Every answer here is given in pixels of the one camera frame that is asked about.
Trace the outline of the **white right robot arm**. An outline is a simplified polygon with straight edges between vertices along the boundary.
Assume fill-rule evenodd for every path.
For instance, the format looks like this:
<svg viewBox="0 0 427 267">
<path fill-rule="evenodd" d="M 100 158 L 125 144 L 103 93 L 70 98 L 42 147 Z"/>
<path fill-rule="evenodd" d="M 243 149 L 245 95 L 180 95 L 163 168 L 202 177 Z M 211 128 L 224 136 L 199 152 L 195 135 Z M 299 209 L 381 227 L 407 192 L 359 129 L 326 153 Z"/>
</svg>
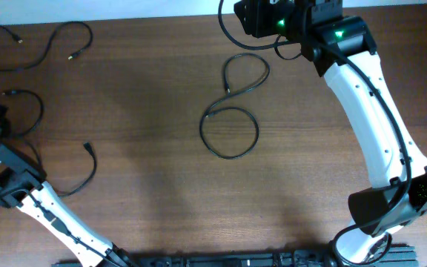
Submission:
<svg viewBox="0 0 427 267">
<path fill-rule="evenodd" d="M 257 39 L 299 44 L 340 101 L 364 154 L 370 187 L 348 198 L 351 223 L 331 241 L 329 263 L 374 266 L 394 233 L 427 214 L 427 158 L 389 93 L 365 21 L 341 1 L 239 1 L 234 12 Z"/>
</svg>

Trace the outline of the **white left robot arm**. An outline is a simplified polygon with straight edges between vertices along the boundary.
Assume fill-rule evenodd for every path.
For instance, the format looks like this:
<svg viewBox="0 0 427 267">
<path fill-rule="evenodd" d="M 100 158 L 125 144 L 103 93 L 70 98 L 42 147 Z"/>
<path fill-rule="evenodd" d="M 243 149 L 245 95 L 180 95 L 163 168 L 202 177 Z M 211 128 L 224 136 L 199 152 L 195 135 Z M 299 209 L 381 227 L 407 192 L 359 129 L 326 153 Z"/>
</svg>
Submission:
<svg viewBox="0 0 427 267">
<path fill-rule="evenodd" d="M 0 134 L 10 128 L 0 105 Z M 0 206 L 41 223 L 77 258 L 77 266 L 135 266 L 128 253 L 82 222 L 46 180 L 40 165 L 0 139 Z"/>
</svg>

